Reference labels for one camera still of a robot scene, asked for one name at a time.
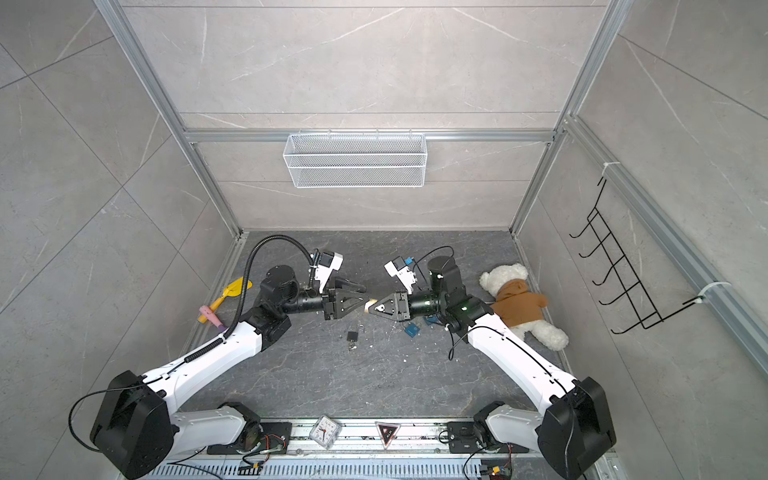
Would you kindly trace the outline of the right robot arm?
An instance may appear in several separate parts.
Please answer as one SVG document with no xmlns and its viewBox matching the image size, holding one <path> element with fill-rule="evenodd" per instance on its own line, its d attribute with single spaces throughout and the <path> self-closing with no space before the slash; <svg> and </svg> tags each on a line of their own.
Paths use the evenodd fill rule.
<svg viewBox="0 0 768 480">
<path fill-rule="evenodd" d="M 414 261 L 397 257 L 387 273 L 404 291 L 369 301 L 365 310 L 396 322 L 433 317 L 452 336 L 492 360 L 532 402 L 531 411 L 493 402 L 474 418 L 474 451 L 512 444 L 540 453 L 564 479 L 583 479 L 587 470 L 616 443 L 616 434 L 602 386 L 594 379 L 576 379 L 525 343 L 531 334 L 547 349 L 560 352 L 568 336 L 545 321 L 545 296 L 528 289 L 528 270 L 520 263 L 501 265 L 479 278 L 491 297 L 470 294 L 452 256 L 437 256 L 427 265 L 428 286 L 417 286 Z"/>
</svg>

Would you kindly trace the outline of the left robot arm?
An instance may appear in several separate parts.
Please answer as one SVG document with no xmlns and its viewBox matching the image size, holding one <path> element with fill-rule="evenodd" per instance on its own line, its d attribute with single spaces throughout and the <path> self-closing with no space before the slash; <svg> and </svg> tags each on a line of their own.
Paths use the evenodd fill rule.
<svg viewBox="0 0 768 480">
<path fill-rule="evenodd" d="M 219 334 L 196 350 L 143 375 L 125 371 L 110 383 L 90 441 L 127 479 L 138 479 L 168 457 L 211 445 L 247 446 L 260 418 L 239 402 L 183 412 L 203 387 L 274 344 L 295 313 L 341 318 L 364 304 L 365 286 L 331 276 L 323 291 L 300 287 L 287 265 L 271 268 L 253 306 L 237 317 L 230 336 Z"/>
</svg>

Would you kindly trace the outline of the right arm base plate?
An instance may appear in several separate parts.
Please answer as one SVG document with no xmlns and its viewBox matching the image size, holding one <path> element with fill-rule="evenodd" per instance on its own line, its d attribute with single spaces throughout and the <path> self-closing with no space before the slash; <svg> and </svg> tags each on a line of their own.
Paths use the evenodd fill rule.
<svg viewBox="0 0 768 480">
<path fill-rule="evenodd" d="M 481 449 L 489 452 L 507 451 L 513 454 L 529 452 L 528 448 L 514 443 L 507 443 L 503 446 L 479 422 L 448 422 L 445 428 L 438 433 L 438 441 L 447 445 L 450 452 L 454 454 L 469 454 Z"/>
</svg>

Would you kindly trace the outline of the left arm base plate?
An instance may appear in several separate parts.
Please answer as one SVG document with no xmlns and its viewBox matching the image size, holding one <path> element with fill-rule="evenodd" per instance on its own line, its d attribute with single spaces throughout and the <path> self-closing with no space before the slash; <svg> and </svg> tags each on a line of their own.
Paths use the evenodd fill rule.
<svg viewBox="0 0 768 480">
<path fill-rule="evenodd" d="M 266 422 L 259 425 L 247 424 L 244 432 L 228 445 L 212 445 L 206 449 L 208 455 L 235 455 L 282 453 L 290 442 L 290 422 Z"/>
</svg>

